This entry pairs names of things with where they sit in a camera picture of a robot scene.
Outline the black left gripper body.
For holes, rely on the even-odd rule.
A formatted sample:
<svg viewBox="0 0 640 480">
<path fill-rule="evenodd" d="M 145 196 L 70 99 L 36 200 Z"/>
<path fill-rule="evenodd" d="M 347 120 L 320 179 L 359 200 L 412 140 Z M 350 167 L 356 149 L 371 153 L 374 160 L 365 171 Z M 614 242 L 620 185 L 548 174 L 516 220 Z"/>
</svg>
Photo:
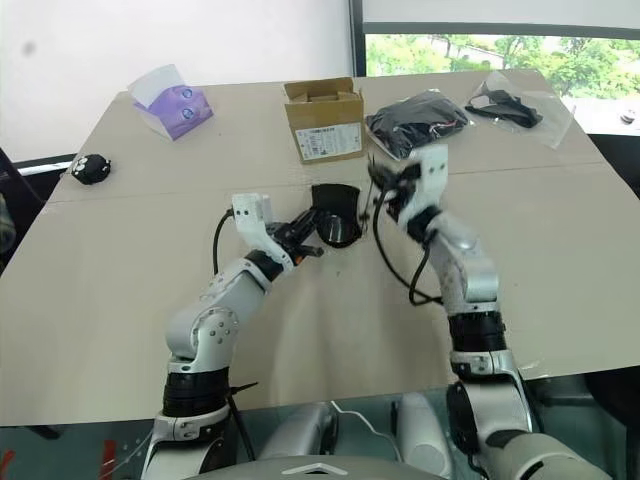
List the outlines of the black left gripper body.
<svg viewBox="0 0 640 480">
<path fill-rule="evenodd" d="M 269 236 L 288 254 L 294 263 L 301 263 L 304 258 L 294 257 L 294 248 L 298 245 L 304 245 L 309 235 L 294 235 L 293 221 L 274 222 L 268 225 Z"/>
</svg>

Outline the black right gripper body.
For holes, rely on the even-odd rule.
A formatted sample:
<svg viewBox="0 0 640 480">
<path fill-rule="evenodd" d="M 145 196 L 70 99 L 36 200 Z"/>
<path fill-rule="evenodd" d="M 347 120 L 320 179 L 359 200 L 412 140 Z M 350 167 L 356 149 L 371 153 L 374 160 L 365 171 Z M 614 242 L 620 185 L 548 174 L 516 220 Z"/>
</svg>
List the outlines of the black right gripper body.
<svg viewBox="0 0 640 480">
<path fill-rule="evenodd" d="M 402 171 L 392 175 L 389 183 L 389 199 L 386 201 L 387 213 L 394 220 L 399 220 L 401 211 L 408 205 L 416 192 L 421 179 L 421 165 L 414 163 Z"/>
</svg>

